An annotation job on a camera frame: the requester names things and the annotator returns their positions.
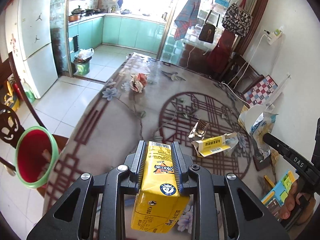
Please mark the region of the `yellow drink carton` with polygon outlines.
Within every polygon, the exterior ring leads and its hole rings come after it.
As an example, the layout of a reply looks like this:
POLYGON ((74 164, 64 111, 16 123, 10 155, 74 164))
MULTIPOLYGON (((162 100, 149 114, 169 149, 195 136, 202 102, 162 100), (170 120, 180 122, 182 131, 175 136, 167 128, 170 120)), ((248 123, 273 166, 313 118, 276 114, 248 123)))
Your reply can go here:
POLYGON ((142 183, 136 195, 131 228, 167 233, 177 223, 189 196, 179 193, 171 158, 171 146, 148 142, 142 183))

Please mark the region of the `crumpled red paper trash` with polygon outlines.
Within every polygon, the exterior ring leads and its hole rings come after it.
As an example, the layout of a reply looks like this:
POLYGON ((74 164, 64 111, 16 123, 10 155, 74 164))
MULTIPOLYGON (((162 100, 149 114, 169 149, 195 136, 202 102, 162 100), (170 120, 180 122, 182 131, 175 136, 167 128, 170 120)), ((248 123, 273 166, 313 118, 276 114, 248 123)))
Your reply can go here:
POLYGON ((148 83, 148 74, 138 73, 132 74, 130 80, 130 88, 136 93, 142 93, 148 83))

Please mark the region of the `green kitchen trash bin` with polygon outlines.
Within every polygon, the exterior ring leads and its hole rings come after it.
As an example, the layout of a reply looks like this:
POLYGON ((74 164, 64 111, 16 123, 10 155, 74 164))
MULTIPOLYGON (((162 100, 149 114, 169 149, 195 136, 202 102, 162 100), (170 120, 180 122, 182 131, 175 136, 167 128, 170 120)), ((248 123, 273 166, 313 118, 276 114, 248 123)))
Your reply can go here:
POLYGON ((84 76, 89 73, 90 71, 90 61, 92 56, 94 55, 94 49, 80 49, 80 51, 75 54, 74 57, 74 64, 76 67, 76 74, 80 76, 84 76))

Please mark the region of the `teal kitchen cabinets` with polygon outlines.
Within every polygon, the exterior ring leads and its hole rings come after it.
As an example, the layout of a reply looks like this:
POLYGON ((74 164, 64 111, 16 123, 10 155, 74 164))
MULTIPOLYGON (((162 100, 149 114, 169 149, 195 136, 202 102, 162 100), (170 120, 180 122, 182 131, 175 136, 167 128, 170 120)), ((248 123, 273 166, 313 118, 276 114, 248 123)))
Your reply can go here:
POLYGON ((70 50, 73 38, 78 39, 79 49, 97 48, 101 44, 135 48, 157 54, 164 33, 165 23, 142 18, 123 16, 84 17, 69 23, 70 50))

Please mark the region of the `blue white tissue pack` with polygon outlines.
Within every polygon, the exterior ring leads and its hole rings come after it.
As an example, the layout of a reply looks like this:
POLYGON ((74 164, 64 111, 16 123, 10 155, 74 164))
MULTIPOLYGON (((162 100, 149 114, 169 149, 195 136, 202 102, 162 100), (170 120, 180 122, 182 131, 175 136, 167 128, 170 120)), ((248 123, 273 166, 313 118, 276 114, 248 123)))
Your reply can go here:
POLYGON ((276 122, 277 114, 263 112, 250 128, 249 135, 254 140, 254 156, 259 161, 264 161, 271 153, 270 146, 264 142, 263 136, 271 133, 276 122))

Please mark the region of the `open yellow medicine box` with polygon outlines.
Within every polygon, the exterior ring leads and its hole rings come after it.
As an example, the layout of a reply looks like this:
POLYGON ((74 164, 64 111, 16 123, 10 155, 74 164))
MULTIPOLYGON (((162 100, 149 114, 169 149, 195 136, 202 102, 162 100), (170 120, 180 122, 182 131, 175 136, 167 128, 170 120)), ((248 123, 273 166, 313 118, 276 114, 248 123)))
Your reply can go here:
POLYGON ((196 140, 191 144, 195 148, 198 157, 206 158, 218 153, 223 153, 225 156, 230 157, 238 143, 238 135, 234 132, 204 140, 196 140))

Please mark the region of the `white paper cup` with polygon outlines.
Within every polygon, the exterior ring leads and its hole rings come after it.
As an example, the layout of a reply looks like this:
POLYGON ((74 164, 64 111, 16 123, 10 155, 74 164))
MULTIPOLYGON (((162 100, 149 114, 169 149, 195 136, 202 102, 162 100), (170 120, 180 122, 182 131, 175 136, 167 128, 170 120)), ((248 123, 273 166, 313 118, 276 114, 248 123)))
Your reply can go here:
POLYGON ((265 111, 267 107, 265 105, 254 105, 248 111, 245 112, 244 124, 245 130, 250 134, 251 127, 256 122, 257 118, 265 111))

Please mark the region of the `checkered red blue cushion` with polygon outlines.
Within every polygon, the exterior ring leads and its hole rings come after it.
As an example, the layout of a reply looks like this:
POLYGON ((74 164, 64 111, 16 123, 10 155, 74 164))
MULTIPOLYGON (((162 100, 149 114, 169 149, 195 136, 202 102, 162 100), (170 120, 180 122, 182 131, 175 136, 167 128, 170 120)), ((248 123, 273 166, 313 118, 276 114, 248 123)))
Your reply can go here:
POLYGON ((267 101, 277 87, 278 85, 272 77, 268 75, 244 93, 245 101, 250 106, 262 105, 267 101))

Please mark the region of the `red bin with green rim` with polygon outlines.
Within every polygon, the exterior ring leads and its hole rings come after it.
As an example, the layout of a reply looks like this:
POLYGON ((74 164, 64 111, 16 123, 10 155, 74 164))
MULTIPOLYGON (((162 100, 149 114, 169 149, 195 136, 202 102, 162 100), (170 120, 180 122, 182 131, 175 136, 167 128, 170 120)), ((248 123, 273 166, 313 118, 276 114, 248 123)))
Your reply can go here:
POLYGON ((59 153, 57 142, 47 129, 26 129, 15 151, 16 172, 22 184, 30 189, 46 188, 59 153))

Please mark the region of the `dark carved wooden chair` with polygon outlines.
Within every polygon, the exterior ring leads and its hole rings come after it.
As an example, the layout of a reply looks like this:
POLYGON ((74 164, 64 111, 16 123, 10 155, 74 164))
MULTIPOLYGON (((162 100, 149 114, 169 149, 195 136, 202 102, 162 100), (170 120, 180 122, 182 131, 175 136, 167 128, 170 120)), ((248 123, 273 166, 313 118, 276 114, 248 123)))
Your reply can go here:
MULTIPOLYGON (((14 58, 12 53, 8 54, 8 59, 5 60, 3 63, 1 63, 1 67, 4 67, 4 70, 1 70, 1 81, 4 81, 4 74, 13 74, 14 78, 18 78, 18 73, 17 69, 14 63, 14 58)), ((32 116, 35 118, 37 123, 45 128, 44 123, 41 121, 39 118, 38 114, 35 112, 35 109, 27 99, 26 93, 22 93, 22 98, 26 100, 26 105, 31 112, 32 116)), ((17 146, 18 140, 22 133, 25 131, 23 126, 21 125, 21 122, 15 113, 14 110, 12 110, 9 106, 1 103, 1 141, 9 144, 12 146, 14 149, 17 146)), ((65 145, 67 144, 68 138, 63 137, 61 135, 53 135, 55 138, 59 152, 61 152, 64 148, 65 145)), ((8 173, 11 176, 16 175, 16 167, 14 164, 8 162, 4 158, 1 157, 1 164, 5 167, 5 169, 8 171, 8 173)), ((44 186, 37 188, 37 192, 44 198, 46 189, 44 186)))

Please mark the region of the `white power strip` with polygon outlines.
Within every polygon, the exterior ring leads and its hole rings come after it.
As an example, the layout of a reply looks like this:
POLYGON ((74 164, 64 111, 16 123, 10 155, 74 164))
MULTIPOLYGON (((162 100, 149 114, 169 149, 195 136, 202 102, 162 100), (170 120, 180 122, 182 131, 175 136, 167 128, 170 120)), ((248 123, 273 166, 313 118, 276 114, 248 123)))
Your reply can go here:
POLYGON ((279 29, 276 29, 275 31, 268 31, 264 30, 265 34, 267 35, 267 42, 269 45, 272 45, 276 40, 278 40, 283 32, 279 29))

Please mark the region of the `green detergent bottle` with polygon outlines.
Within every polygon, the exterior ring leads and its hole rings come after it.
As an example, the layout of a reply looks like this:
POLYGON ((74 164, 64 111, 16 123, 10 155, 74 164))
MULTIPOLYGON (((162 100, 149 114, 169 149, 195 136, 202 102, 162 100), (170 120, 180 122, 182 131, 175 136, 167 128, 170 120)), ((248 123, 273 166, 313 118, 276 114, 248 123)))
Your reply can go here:
POLYGON ((33 94, 31 87, 25 82, 25 80, 22 80, 22 87, 30 103, 33 103, 36 99, 35 95, 33 94))

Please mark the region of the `black white patterned bag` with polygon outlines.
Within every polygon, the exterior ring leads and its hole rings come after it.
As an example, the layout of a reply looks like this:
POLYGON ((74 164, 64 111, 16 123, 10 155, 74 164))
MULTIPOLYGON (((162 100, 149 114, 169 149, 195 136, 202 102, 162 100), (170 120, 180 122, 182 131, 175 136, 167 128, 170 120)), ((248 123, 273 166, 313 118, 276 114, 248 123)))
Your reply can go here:
POLYGON ((231 33, 246 37, 249 33, 252 16, 237 3, 233 3, 229 6, 226 14, 222 20, 222 26, 225 30, 231 33))

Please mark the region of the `dark brown handbag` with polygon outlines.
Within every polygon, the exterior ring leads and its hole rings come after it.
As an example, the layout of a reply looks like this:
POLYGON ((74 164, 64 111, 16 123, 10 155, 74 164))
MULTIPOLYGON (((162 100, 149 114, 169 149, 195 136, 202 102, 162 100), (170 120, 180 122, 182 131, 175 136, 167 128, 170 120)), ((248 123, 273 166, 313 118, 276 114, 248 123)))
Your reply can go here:
POLYGON ((213 44, 214 41, 214 35, 217 29, 217 26, 219 24, 219 20, 220 20, 220 14, 217 14, 217 21, 216 21, 216 25, 213 25, 211 23, 208 22, 211 14, 213 13, 213 9, 211 9, 204 21, 204 24, 202 26, 201 32, 198 36, 198 40, 202 41, 202 42, 206 42, 206 43, 211 43, 213 44))

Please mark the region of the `white refrigerator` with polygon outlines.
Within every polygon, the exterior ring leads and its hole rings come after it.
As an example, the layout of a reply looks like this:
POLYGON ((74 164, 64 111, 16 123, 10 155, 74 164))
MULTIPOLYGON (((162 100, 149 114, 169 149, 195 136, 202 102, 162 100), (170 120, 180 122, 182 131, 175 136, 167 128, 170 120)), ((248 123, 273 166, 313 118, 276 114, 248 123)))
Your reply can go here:
POLYGON ((7 50, 21 80, 41 98, 58 78, 50 35, 50 0, 13 0, 5 10, 7 50))

